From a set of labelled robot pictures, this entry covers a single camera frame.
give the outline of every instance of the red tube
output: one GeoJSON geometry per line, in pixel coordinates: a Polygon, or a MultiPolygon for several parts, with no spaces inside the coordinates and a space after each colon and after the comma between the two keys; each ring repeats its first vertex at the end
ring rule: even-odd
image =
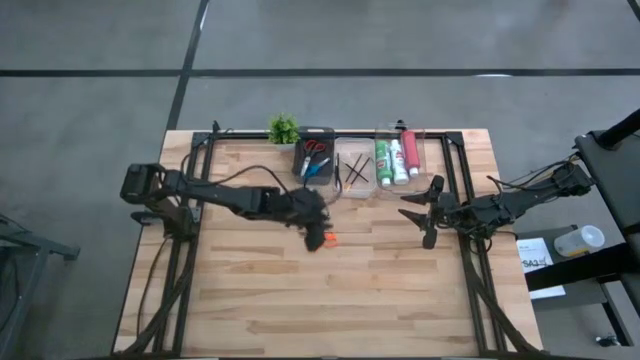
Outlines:
{"type": "Polygon", "coordinates": [[[404,150],[404,166],[411,177],[416,177],[420,173],[420,156],[416,146],[416,134],[413,131],[402,133],[402,148],[404,150]]]}

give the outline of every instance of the gray floor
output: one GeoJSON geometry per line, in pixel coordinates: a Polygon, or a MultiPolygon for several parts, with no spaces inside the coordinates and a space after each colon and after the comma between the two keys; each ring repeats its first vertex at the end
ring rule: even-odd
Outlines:
{"type": "MultiPolygon", "coordinates": [[[[198,3],[0,0],[0,69],[180,68],[198,3]]],[[[637,67],[639,32],[624,0],[212,0],[195,67],[637,67]]],[[[0,212],[82,247],[76,263],[50,262],[21,358],[109,352],[139,234],[118,190],[129,163],[157,160],[176,84],[0,78],[0,212]]],[[[208,128],[213,119],[264,128],[280,111],[335,127],[398,118],[482,127],[510,179],[635,110],[638,88],[640,78],[625,76],[192,79],[178,128],[208,128]]],[[[622,241],[596,192],[534,209],[516,229],[571,223],[600,227],[608,245],[622,241]]],[[[611,288],[639,342],[637,316],[620,286],[611,288]]],[[[536,316],[554,354],[637,357],[594,344],[611,332],[598,307],[536,316]]]]}

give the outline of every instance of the white bottle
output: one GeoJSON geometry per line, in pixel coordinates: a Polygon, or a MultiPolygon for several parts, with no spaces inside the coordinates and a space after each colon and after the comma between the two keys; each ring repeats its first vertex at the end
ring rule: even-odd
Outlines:
{"type": "Polygon", "coordinates": [[[604,235],[595,226],[586,225],[564,234],[553,241],[556,251],[564,257],[573,257],[604,245],[604,235]]]}
{"type": "Polygon", "coordinates": [[[391,169],[393,170],[393,182],[396,185],[407,185],[409,183],[409,174],[404,168],[404,153],[402,146],[398,140],[391,140],[391,169]]]}

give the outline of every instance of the green tube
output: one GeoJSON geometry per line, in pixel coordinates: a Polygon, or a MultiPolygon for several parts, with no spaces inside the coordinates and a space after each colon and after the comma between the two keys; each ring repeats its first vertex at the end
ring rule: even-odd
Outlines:
{"type": "Polygon", "coordinates": [[[393,172],[391,171],[389,144],[386,141],[376,141],[376,173],[383,187],[391,185],[393,172]]]}

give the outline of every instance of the paper sheet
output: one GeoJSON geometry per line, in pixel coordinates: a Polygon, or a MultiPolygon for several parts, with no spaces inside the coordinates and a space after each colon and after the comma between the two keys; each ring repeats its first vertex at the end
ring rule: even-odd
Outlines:
{"type": "MultiPolygon", "coordinates": [[[[522,270],[525,274],[553,265],[551,254],[549,254],[549,249],[547,249],[543,238],[518,240],[516,244],[518,244],[518,253],[520,254],[522,270]]],[[[532,300],[563,295],[566,295],[566,293],[562,285],[529,292],[532,300]]]]}

